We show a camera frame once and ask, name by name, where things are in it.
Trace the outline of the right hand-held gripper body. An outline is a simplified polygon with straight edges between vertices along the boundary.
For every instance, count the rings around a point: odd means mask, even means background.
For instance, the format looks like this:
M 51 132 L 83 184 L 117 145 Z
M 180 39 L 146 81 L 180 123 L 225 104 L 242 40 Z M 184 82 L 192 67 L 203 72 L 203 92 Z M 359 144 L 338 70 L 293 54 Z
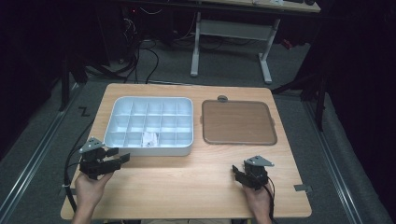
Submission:
M 246 186 L 260 189 L 263 185 L 266 185 L 269 179 L 265 169 L 266 166 L 273 167 L 274 164 L 260 155 L 244 160 L 244 169 L 247 176 Z

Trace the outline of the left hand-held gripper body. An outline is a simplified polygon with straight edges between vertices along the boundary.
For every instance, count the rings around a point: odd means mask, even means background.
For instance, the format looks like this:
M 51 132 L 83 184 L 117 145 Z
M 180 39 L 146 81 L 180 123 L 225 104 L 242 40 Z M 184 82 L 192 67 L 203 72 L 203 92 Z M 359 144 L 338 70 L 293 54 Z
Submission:
M 90 179 L 96 180 L 99 175 L 110 173 L 107 163 L 104 161 L 107 151 L 100 140 L 95 137 L 89 138 L 78 150 L 78 153 L 81 155 L 79 170 Z

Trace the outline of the white divided organizer box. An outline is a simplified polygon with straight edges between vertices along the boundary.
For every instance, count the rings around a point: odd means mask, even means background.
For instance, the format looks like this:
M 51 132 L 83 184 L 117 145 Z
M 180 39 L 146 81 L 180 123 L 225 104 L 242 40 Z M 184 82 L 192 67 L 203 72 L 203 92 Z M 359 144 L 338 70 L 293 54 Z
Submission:
M 142 147 L 143 132 L 157 133 L 159 145 Z M 123 96 L 113 105 L 104 143 L 132 156 L 187 156 L 193 136 L 191 99 Z

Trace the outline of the white sock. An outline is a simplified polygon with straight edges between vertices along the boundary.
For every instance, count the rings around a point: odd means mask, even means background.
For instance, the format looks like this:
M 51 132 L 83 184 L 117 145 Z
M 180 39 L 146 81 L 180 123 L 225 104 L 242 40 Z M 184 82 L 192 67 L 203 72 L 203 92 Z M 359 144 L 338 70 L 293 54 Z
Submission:
M 157 147 L 159 145 L 159 135 L 152 132 L 143 132 L 142 147 Z

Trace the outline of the person's right hand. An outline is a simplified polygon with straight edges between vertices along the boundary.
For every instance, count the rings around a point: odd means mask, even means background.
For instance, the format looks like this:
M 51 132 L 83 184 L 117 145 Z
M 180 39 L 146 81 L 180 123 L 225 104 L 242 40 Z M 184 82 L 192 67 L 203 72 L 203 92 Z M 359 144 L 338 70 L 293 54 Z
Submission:
M 247 204 L 254 217 L 270 217 L 270 202 L 272 190 L 269 184 L 260 189 L 243 187 L 247 196 Z

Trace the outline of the person's left hand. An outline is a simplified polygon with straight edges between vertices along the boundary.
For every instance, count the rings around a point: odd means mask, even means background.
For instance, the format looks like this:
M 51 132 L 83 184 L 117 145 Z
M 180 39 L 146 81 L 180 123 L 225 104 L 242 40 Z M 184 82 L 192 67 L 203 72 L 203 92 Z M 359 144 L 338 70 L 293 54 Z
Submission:
M 103 175 L 99 180 L 93 180 L 81 173 L 75 182 L 78 200 L 77 209 L 80 207 L 92 208 L 94 211 L 103 197 L 106 183 L 112 176 L 113 174 L 110 173 Z

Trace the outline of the brown tray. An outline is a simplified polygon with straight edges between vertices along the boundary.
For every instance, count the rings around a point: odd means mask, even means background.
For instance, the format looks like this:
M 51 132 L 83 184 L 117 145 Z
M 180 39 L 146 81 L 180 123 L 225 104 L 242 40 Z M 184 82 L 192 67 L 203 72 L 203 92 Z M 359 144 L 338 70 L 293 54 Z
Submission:
M 203 138 L 208 144 L 272 146 L 275 122 L 264 102 L 205 100 Z

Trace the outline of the black metal stand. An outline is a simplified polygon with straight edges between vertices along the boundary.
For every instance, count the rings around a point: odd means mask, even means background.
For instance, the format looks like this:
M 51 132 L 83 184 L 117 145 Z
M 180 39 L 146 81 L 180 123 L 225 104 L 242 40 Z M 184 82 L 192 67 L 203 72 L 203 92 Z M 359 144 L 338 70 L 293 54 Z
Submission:
M 292 89 L 301 89 L 300 98 L 302 101 L 311 101 L 312 99 L 316 100 L 316 110 L 315 110 L 315 123 L 318 129 L 323 131 L 323 112 L 325 109 L 324 101 L 325 101 L 325 93 L 327 87 L 328 76 L 327 75 L 319 75 L 313 74 L 306 77 L 300 77 L 292 82 L 289 82 L 285 85 L 282 85 L 278 88 L 272 90 L 272 94 L 280 94 L 281 92 L 292 90 Z
M 70 101 L 70 77 L 73 77 L 77 84 L 85 84 L 88 81 L 83 57 L 76 53 L 66 54 L 62 60 L 61 111 L 65 111 Z

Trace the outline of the white-framed desk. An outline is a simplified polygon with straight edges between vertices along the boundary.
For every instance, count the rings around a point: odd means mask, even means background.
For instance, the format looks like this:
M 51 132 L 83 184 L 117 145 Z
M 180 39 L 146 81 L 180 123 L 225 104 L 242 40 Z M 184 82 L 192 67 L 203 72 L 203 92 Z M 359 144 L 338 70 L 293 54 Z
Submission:
M 270 12 L 297 12 L 309 15 L 317 14 L 321 8 L 316 0 L 198 0 L 198 5 L 203 7 L 206 3 L 215 6 L 247 7 L 248 9 L 268 9 Z M 272 83 L 267 57 L 273 45 L 280 17 L 275 17 L 269 24 L 258 22 L 225 21 L 215 19 L 202 19 L 201 13 L 196 13 L 194 49 L 191 61 L 191 76 L 199 74 L 200 39 L 202 35 L 230 37 L 248 40 L 259 40 L 266 43 L 263 52 L 258 54 L 263 80 L 266 84 Z

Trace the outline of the metal floor rail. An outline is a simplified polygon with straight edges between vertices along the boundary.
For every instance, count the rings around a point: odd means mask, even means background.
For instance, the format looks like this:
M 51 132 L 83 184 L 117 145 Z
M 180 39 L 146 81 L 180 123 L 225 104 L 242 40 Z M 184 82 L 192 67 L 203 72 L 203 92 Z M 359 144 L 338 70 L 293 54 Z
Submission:
M 351 192 L 345 179 L 343 178 L 336 160 L 332 154 L 330 145 L 323 131 L 321 131 L 316 123 L 314 107 L 310 103 L 303 103 L 305 112 L 315 130 L 318 138 L 320 149 L 323 153 L 324 160 L 331 176 L 338 198 L 346 212 L 349 224 L 363 224 L 361 214 L 352 198 Z
M 62 105 L 62 85 L 57 84 L 50 99 L 29 119 L 8 154 L 0 161 L 0 224 L 7 223 L 35 173 L 44 160 L 69 105 L 83 84 L 74 83 L 70 99 Z

